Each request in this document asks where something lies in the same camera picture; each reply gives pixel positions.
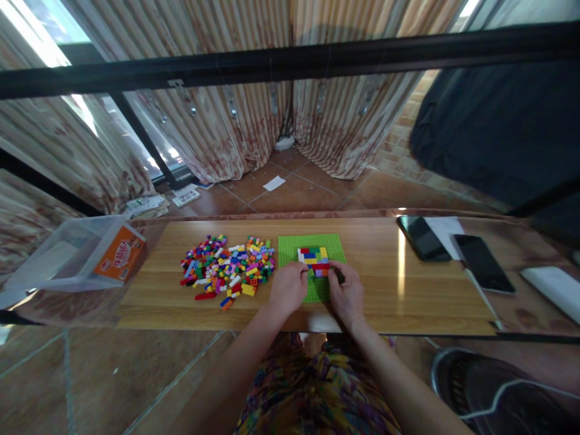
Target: pile of lego bricks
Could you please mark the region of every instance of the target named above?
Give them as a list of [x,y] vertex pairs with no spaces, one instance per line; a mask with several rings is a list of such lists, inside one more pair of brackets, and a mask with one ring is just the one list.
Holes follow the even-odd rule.
[[322,278],[328,276],[330,265],[326,248],[299,248],[298,261],[308,266],[308,278]]
[[220,304],[224,311],[241,294],[254,296],[258,284],[268,282],[276,264],[269,240],[264,243],[249,236],[246,246],[225,248],[227,241],[223,234],[207,236],[207,240],[187,251],[181,260],[185,276],[180,282],[188,287],[204,286],[205,292],[196,295],[195,300],[213,299],[226,292],[227,297]]

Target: striped curtain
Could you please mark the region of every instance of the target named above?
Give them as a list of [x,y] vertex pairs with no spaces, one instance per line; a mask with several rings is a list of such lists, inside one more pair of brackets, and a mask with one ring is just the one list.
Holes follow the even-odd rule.
[[[22,3],[0,3],[0,69],[66,65],[42,24],[14,4]],[[143,162],[91,96],[0,101],[0,147],[105,213],[154,192]],[[0,285],[64,220],[76,217],[0,171]]]
[[[464,0],[65,0],[108,61],[443,33]],[[203,181],[266,163],[280,134],[337,178],[356,178],[421,73],[140,91]],[[191,107],[197,116],[191,116]],[[237,117],[231,116],[235,110]]]

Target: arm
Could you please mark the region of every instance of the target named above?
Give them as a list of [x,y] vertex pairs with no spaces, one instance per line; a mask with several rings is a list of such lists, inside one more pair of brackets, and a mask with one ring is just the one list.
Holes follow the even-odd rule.
[[471,434],[469,428],[367,324],[363,313],[364,287],[357,271],[339,262],[331,261],[330,265],[344,276],[344,283],[339,284],[336,273],[329,272],[332,306],[361,349],[403,432]]
[[262,357],[308,291],[308,266],[290,263],[274,275],[267,304],[215,364],[169,433],[232,433]]

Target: smartphone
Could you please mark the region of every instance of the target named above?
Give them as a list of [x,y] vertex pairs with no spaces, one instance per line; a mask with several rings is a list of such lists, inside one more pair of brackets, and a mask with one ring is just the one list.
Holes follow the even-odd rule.
[[467,268],[484,290],[514,294],[515,288],[481,237],[454,234]]
[[399,216],[397,224],[421,260],[425,262],[451,261],[449,252],[423,217]]

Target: yellow lego brick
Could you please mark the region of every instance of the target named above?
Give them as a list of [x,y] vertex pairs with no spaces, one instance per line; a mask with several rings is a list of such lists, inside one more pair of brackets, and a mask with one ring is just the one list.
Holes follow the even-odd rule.
[[256,294],[256,290],[251,285],[242,284],[242,293],[253,296]]

